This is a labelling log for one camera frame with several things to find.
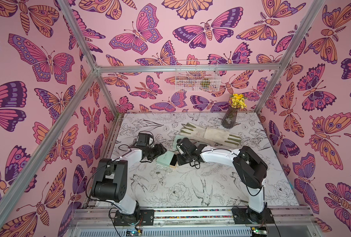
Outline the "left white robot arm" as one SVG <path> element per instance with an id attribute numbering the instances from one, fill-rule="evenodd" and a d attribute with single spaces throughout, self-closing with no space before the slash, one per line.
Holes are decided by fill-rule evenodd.
<path id="1" fill-rule="evenodd" d="M 118 158 L 102 159 L 94 173 L 90 196 L 117 208 L 113 224 L 138 225 L 143 219 L 139 202 L 126 194 L 128 169 L 141 162 L 152 162 L 167 152 L 161 143 L 155 143 L 150 132 L 140 132 L 132 145 L 123 145 L 127 151 Z"/>

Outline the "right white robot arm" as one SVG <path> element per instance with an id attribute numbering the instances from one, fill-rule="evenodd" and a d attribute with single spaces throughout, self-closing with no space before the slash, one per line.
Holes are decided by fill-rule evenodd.
<path id="1" fill-rule="evenodd" d="M 267 208 L 264 186 L 268 166 L 250 147 L 229 150 L 207 144 L 196 146 L 185 137 L 176 142 L 176 149 L 177 157 L 183 163 L 189 163 L 191 167 L 199 168 L 201 163 L 217 163 L 235 168 L 249 195 L 249 220 L 253 223 L 264 221 Z"/>

